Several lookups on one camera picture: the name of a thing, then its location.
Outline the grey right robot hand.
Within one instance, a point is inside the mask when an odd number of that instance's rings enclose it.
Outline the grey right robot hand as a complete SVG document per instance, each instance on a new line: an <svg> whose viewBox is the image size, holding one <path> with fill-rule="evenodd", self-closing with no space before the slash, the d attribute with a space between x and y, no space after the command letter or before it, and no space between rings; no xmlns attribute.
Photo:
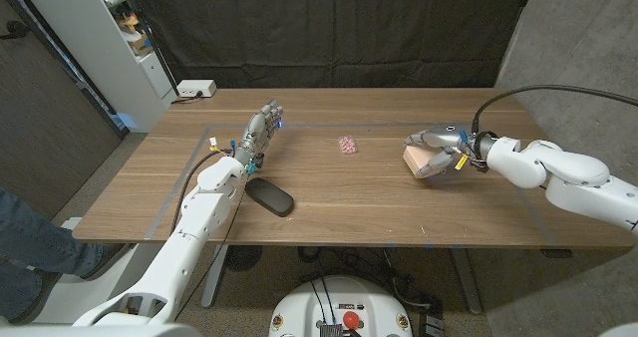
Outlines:
<svg viewBox="0 0 638 337"><path fill-rule="evenodd" d="M409 135L404 140L403 158L415 178L426 178L445 172L455 156L459 155L456 169L463 165L485 168L486 162L474 148L473 138L464 125L437 125Z"/></svg>

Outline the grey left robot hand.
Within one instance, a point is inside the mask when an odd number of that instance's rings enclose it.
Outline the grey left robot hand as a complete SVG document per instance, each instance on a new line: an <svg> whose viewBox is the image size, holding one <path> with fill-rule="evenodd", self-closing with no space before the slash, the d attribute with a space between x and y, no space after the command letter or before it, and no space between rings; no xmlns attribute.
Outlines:
<svg viewBox="0 0 638 337"><path fill-rule="evenodd" d="M283 108L277 105L276 99L264 105L250 119L233 157L244 166L256 165L260 168L270 140L282 127L282 118Z"/></svg>

